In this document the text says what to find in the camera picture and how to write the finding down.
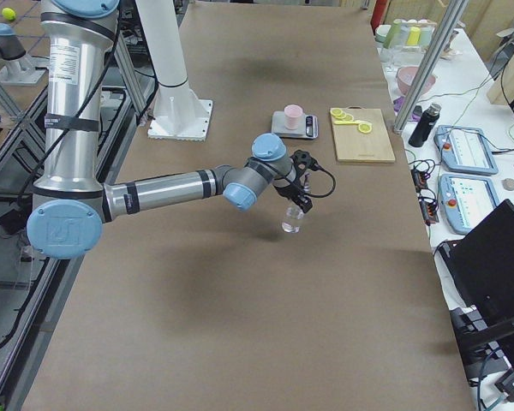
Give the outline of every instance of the yellow ball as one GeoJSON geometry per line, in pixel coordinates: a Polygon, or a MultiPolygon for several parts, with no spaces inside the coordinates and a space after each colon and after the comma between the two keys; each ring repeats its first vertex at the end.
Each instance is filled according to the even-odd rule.
{"type": "Polygon", "coordinates": [[[4,7],[2,9],[2,16],[7,21],[14,21],[15,20],[15,10],[11,9],[10,7],[4,7]]]}

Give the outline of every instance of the pink cup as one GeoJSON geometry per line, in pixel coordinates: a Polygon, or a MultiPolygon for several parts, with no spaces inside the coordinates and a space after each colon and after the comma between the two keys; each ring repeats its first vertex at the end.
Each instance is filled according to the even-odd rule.
{"type": "Polygon", "coordinates": [[[296,104],[286,105],[284,114],[285,127],[288,130],[297,130],[302,119],[302,108],[296,104]]]}

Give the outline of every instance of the black bottle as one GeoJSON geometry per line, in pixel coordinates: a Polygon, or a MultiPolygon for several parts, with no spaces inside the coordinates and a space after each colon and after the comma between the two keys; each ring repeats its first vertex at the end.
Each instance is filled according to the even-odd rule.
{"type": "Polygon", "coordinates": [[[432,131],[434,124],[439,119],[439,111],[442,109],[441,105],[432,103],[427,110],[422,113],[421,120],[417,123],[417,127],[409,137],[409,145],[413,147],[422,147],[428,139],[428,135],[432,131]]]}

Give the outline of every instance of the computer monitor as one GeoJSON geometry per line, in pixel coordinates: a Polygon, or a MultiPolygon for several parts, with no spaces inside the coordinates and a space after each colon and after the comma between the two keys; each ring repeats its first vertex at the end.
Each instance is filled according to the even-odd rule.
{"type": "MultiPolygon", "coordinates": [[[[514,317],[514,205],[503,201],[451,251],[456,285],[488,326],[514,317]]],[[[498,340],[514,369],[514,334],[498,340]]]]}

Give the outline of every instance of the white table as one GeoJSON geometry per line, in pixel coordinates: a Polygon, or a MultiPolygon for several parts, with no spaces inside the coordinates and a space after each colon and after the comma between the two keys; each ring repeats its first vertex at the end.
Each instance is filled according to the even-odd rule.
{"type": "MultiPolygon", "coordinates": [[[[478,87],[485,79],[488,79],[487,84],[477,91],[475,100],[470,104],[464,116],[457,122],[457,125],[481,128],[485,136],[497,147],[513,148],[514,141],[509,137],[508,130],[514,124],[514,114],[508,104],[492,105],[489,103],[486,94],[492,86],[493,80],[466,33],[461,30],[451,46],[462,54],[455,56],[451,60],[440,59],[434,69],[434,74],[438,77],[436,84],[421,99],[437,94],[466,92],[471,88],[478,87]]],[[[384,69],[389,85],[389,93],[392,100],[394,100],[402,95],[397,88],[396,71],[389,69],[388,65],[384,69]]],[[[432,102],[440,103],[442,111],[437,125],[452,125],[461,116],[475,94],[476,91],[472,91],[463,96],[438,97],[423,102],[421,105],[425,110],[432,102]]],[[[415,122],[409,122],[403,129],[402,138],[405,147],[411,150],[417,159],[431,158],[438,163],[439,151],[433,143],[433,132],[423,147],[415,148],[408,144],[408,139],[415,129],[415,125],[415,122]]],[[[511,134],[514,137],[514,127],[511,128],[511,134]]],[[[413,161],[413,155],[409,152],[407,154],[408,161],[413,161]]],[[[495,191],[500,201],[510,199],[514,204],[514,191],[507,191],[502,186],[502,180],[505,178],[514,179],[514,152],[498,155],[494,158],[499,167],[499,173],[490,177],[493,180],[495,191]]],[[[428,186],[433,188],[435,193],[438,193],[438,176],[445,172],[448,172],[447,168],[441,166],[434,171],[433,176],[427,181],[428,186]]],[[[462,238],[461,235],[455,234],[442,213],[439,214],[439,223],[431,226],[429,234],[430,245],[433,250],[444,240],[462,238]]],[[[445,267],[442,258],[437,255],[435,260],[448,307],[450,310],[456,307],[464,307],[465,304],[458,295],[451,275],[445,267]]],[[[499,391],[493,383],[501,375],[502,372],[493,374],[482,381],[481,398],[487,405],[492,404],[499,396],[499,391]]],[[[475,398],[475,389],[472,389],[472,395],[475,398]]],[[[502,402],[495,409],[498,411],[514,411],[514,403],[502,402]]]]}

